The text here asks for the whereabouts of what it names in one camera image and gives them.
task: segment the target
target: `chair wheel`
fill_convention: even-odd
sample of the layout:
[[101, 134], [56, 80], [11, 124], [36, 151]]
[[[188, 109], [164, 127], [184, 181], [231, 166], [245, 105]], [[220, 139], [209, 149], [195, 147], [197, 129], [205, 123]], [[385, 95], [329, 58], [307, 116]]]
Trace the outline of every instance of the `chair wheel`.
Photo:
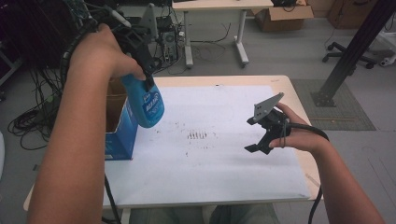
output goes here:
[[367, 63], [366, 64], [366, 68], [367, 69], [372, 69], [372, 68], [374, 68], [374, 64], [373, 63]]

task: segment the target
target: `desk foot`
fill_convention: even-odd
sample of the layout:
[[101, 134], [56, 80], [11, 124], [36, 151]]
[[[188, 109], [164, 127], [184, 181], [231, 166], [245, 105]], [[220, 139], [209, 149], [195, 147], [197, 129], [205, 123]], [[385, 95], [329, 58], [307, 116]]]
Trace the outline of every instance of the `desk foot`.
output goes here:
[[186, 53], [186, 66], [192, 68], [194, 63], [192, 61], [191, 46], [184, 46], [184, 51]]
[[234, 38], [235, 38], [235, 44], [238, 49], [239, 56], [241, 57], [242, 67], [245, 67], [248, 64], [248, 56], [247, 56], [247, 53], [245, 52], [244, 45], [242, 44], [242, 42], [239, 42], [239, 43], [237, 42], [237, 36], [235, 36]]

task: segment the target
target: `blue liquid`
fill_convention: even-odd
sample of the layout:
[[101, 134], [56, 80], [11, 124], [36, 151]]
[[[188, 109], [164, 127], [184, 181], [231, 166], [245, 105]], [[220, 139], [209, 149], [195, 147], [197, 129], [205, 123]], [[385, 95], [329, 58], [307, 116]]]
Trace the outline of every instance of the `blue liquid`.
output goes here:
[[157, 85], [146, 91], [145, 81], [137, 80], [132, 75], [121, 79], [127, 94], [129, 105], [137, 119], [137, 123], [143, 128], [151, 128], [163, 117], [163, 98]]

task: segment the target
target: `box flap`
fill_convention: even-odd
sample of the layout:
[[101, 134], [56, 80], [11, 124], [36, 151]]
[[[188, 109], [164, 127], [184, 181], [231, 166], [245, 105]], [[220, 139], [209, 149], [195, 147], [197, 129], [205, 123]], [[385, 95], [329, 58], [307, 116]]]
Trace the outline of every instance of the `box flap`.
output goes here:
[[311, 6], [306, 7], [270, 7], [271, 21], [284, 21], [314, 18]]

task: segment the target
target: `white surface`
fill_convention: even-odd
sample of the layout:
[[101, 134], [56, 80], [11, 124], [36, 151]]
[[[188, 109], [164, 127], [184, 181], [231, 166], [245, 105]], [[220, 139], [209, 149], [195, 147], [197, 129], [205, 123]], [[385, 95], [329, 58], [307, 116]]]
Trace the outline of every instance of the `white surface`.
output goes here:
[[4, 146], [3, 134], [0, 132], [0, 180], [3, 173], [4, 157], [6, 154], [4, 147], [5, 146]]
[[[120, 207], [304, 200], [292, 148], [249, 153], [265, 130], [246, 123], [269, 86], [161, 88], [162, 120], [139, 128], [132, 161], [107, 161]], [[109, 205], [105, 196], [104, 206]]]

